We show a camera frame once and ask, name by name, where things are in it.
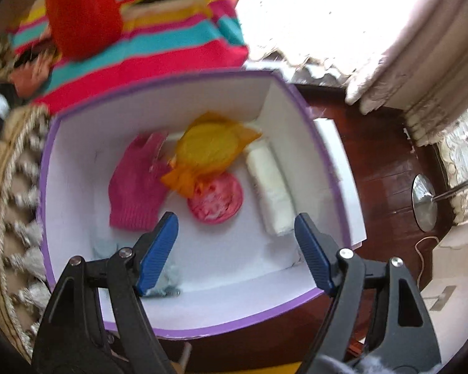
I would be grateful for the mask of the magenta knitted glove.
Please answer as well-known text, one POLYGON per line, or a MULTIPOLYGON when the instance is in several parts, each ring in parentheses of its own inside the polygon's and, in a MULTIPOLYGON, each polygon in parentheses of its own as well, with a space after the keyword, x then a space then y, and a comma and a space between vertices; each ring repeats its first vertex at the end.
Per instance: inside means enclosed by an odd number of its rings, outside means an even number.
POLYGON ((110 227, 124 231, 151 231, 159 218, 168 189, 161 177, 169 167, 159 153, 167 135, 140 134, 127 146, 108 187, 110 227))

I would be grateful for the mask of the white tissue pack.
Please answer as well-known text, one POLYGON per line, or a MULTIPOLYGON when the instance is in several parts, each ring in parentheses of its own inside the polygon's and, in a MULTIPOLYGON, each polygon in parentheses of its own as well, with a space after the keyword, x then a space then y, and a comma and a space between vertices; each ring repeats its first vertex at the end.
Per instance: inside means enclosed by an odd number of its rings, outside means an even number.
POLYGON ((296 212, 283 173, 265 138, 259 138, 244 150, 246 167, 259 198, 265 231, 283 237, 293 231, 296 212))

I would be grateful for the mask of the pink round floral pouch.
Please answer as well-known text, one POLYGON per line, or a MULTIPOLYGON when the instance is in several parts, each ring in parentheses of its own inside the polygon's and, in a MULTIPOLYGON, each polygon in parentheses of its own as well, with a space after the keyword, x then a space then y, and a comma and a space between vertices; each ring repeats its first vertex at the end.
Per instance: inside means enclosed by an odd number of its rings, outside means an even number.
POLYGON ((225 172, 196 190, 188 200, 189 211, 200 222, 219 225, 233 218, 243 203, 243 190, 233 174, 225 172))

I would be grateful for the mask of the yellow sponge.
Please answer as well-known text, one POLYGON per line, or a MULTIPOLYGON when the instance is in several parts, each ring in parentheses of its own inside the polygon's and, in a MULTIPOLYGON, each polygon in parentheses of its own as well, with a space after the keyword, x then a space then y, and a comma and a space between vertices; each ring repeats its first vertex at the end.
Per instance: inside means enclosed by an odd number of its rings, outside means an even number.
POLYGON ((160 181, 191 199, 228 170, 244 149, 262 133, 216 112, 206 112, 189 124, 178 139, 170 170, 160 181))

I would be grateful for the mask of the pink cartoon towel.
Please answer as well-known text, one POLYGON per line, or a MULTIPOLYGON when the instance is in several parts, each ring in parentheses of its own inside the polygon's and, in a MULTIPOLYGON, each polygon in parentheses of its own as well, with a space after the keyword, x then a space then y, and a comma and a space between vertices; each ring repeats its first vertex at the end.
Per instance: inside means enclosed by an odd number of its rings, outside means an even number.
POLYGON ((53 54, 42 52, 33 62, 27 62, 11 72, 9 82, 20 98, 29 99, 42 87, 50 77, 54 58, 53 54))

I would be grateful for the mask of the striped beige cushion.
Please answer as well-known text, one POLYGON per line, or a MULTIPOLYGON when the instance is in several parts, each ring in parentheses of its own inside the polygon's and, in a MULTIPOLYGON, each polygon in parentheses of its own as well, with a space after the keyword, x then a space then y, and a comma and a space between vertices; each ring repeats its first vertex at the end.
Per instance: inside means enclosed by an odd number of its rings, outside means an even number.
POLYGON ((51 296, 37 216, 50 123, 45 106, 28 105, 12 110, 0 133, 0 334, 26 360, 51 296))

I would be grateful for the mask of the round chrome lamp base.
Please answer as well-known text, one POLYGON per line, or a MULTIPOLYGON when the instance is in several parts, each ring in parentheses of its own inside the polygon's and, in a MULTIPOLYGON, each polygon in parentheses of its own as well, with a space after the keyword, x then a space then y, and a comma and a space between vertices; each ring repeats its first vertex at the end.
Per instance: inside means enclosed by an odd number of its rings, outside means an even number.
POLYGON ((411 189, 412 212, 418 228, 423 232, 432 231, 436 225, 438 204, 434 197, 435 189, 431 181, 423 174, 417 174, 411 189))

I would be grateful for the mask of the purple white storage box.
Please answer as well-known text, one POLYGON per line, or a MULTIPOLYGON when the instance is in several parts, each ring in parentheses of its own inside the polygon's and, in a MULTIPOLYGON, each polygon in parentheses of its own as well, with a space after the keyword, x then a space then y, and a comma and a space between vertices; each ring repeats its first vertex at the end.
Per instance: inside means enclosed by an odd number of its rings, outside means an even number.
POLYGON ((353 173, 333 120, 313 118, 299 91, 261 71, 193 74, 139 83, 57 114, 43 153, 39 218, 47 281, 70 257, 91 261, 133 245, 129 220, 147 193, 116 200, 125 149, 143 132, 165 132, 165 158, 187 127, 208 112, 258 130, 227 174, 185 199, 168 192, 157 214, 176 216, 167 268, 178 294, 143 299, 154 331, 167 339, 235 331, 288 312, 319 295, 294 237, 307 213, 339 247, 367 234, 353 173))

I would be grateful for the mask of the red thermos flask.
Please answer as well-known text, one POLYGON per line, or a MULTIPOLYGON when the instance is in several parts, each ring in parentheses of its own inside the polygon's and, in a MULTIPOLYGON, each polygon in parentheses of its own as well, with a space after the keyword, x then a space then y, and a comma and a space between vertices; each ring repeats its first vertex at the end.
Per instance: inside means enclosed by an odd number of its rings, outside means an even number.
POLYGON ((45 0, 45 8, 51 36, 67 60, 92 57, 121 36, 116 0, 45 0))

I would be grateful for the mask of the striped colourful table cloth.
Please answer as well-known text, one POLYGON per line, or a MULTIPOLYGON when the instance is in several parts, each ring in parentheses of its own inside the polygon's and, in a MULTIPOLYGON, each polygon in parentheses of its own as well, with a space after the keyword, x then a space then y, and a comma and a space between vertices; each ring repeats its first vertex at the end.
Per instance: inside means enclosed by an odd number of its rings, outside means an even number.
POLYGON ((14 69, 33 62, 42 52, 55 58, 50 77, 25 100, 59 112, 141 79, 204 69, 234 69, 247 59, 236 0, 116 2, 123 21, 119 40, 82 61, 62 56, 51 36, 45 2, 28 13, 12 37, 18 55, 14 69))

